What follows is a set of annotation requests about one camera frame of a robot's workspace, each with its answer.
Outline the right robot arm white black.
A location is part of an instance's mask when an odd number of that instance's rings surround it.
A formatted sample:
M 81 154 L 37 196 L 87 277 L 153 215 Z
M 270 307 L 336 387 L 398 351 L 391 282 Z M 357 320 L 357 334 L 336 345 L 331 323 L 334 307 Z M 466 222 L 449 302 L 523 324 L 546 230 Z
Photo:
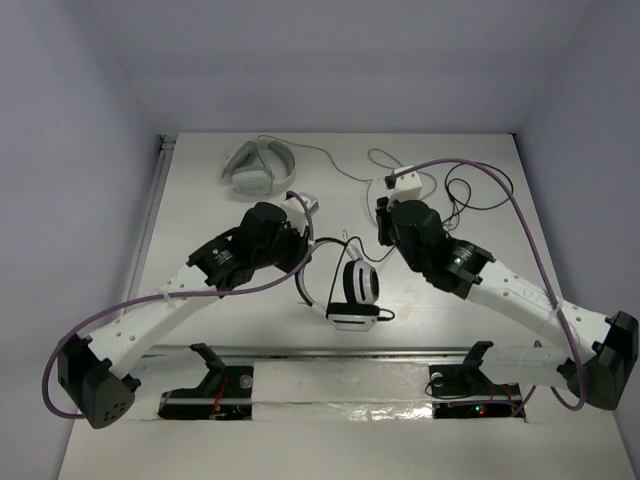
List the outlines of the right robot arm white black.
M 499 347 L 476 342 L 462 364 L 470 391 L 521 383 L 564 389 L 601 410 L 616 409 L 639 357 L 639 323 L 630 314 L 553 303 L 542 288 L 487 250 L 446 233 L 437 211 L 419 200 L 376 202 L 380 244 L 395 247 L 434 288 L 486 307 L 535 333 L 547 345 Z

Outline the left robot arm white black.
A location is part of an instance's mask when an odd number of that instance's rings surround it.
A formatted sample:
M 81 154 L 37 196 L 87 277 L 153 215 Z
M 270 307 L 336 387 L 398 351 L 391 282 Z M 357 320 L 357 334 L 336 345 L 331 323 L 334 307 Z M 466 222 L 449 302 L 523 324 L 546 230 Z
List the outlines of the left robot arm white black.
M 258 202 L 240 224 L 192 252 L 156 293 L 122 302 L 74 327 L 47 363 L 92 428 L 108 427 L 135 401 L 173 390 L 171 380 L 197 394 L 219 397 L 226 366 L 205 344 L 183 355 L 149 358 L 148 351 L 187 318 L 228 296 L 273 288 L 307 263 L 314 243 L 318 202 L 289 191 L 278 205 Z

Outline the black white headphones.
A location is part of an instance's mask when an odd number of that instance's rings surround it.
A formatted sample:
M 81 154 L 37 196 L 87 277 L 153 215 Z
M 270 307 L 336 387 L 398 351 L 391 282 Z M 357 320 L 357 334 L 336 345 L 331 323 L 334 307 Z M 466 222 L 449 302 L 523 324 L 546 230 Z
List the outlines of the black white headphones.
M 378 271 L 372 265 L 372 259 L 357 248 L 354 241 L 355 237 L 346 240 L 321 237 L 311 248 L 311 254 L 331 244 L 342 248 L 325 302 L 316 301 L 309 293 L 305 282 L 305 268 L 295 274 L 294 280 L 302 301 L 336 330 L 368 332 L 378 323 L 393 321 L 396 314 L 377 304 L 381 287 Z

